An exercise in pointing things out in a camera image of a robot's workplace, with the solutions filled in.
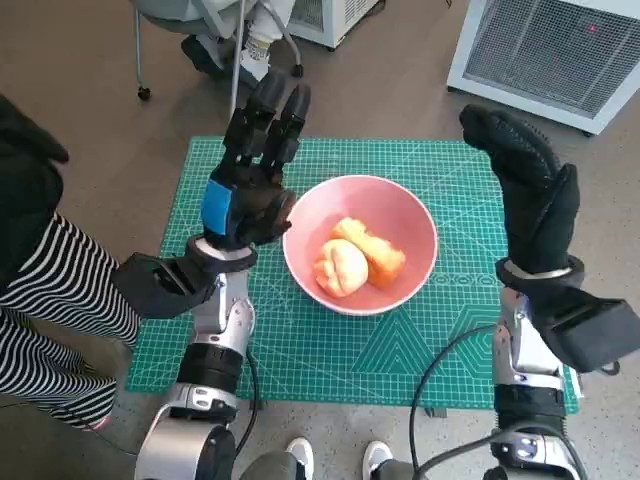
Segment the black blue-taped left hand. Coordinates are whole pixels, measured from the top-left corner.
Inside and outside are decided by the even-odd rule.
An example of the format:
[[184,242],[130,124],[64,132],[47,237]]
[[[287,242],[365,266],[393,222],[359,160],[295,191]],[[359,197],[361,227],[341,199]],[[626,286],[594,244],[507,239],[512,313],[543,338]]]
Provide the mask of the black blue-taped left hand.
[[291,227],[296,194],[283,186],[284,167],[299,148],[311,90],[297,85],[279,109],[285,89],[285,75],[271,71],[245,106],[234,110],[224,155],[209,176],[201,205],[204,238],[216,249],[270,243]]

